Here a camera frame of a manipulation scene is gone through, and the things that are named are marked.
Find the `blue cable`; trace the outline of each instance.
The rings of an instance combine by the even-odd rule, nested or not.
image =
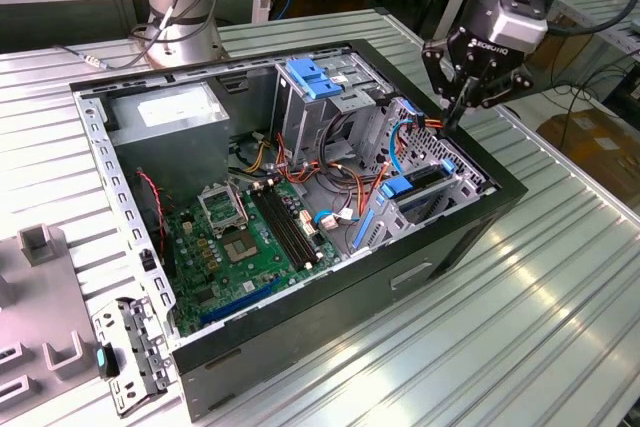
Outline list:
[[[287,13],[287,9],[289,8],[290,5],[291,5],[291,0],[287,0],[287,3],[284,4],[284,8],[280,11],[278,15],[276,15],[276,17],[273,20],[280,20],[282,16]]]
[[[318,222],[320,222],[324,217],[326,217],[327,215],[333,215],[333,212],[331,212],[330,210],[321,210],[320,212],[318,212],[316,214],[316,216],[313,218],[313,223],[317,224]]]
[[[402,173],[402,166],[396,157],[396,134],[398,133],[400,126],[404,124],[413,124],[413,121],[405,119],[402,122],[398,122],[391,131],[391,138],[389,139],[389,157],[391,157],[391,163],[400,174]]]

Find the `ram slot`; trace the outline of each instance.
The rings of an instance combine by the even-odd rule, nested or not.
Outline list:
[[[318,262],[315,252],[275,192],[256,193],[253,199],[296,270],[304,269],[307,263]]]

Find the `green circuit board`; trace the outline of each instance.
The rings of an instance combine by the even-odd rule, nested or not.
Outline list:
[[[281,182],[274,190],[288,208],[295,208],[291,217],[301,229],[298,213],[304,206],[293,187]],[[212,315],[226,312],[224,308],[245,302],[240,307],[244,308],[340,262],[339,253],[323,236],[320,245],[309,240],[315,252],[321,253],[321,260],[311,269],[296,271],[249,193],[242,192],[240,200],[248,217],[246,228],[225,231],[220,238],[214,236],[197,201],[166,216],[176,264],[176,275],[169,278],[176,296],[174,319],[182,336],[200,330]],[[223,205],[219,207],[224,210],[221,216],[232,214]],[[191,230],[185,230],[185,221],[191,222]],[[252,296],[259,298],[252,302]]]

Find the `cardboard box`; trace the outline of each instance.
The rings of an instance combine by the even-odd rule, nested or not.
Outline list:
[[[558,147],[566,115],[557,115],[538,134]],[[562,152],[631,208],[640,204],[640,142],[598,109],[571,114]]]

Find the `slotted metal table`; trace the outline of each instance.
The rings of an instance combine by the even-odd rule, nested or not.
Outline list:
[[[433,96],[421,41],[374,11],[222,38],[234,56],[365,38]],[[128,41],[79,48],[113,64],[137,52]],[[60,226],[90,313],[139,293],[68,91],[93,75],[54,50],[0,56],[0,236]],[[640,395],[640,220],[505,110],[463,125],[527,186],[521,203],[455,270],[197,425],[616,425],[625,415]],[[173,384],[119,420],[95,379],[8,425],[187,425],[181,402]]]
[[[628,2],[629,0],[556,0],[555,7],[581,26],[593,27],[613,18]],[[622,22],[597,35],[623,53],[638,52],[640,35],[631,30],[634,19],[640,19],[639,5]]]

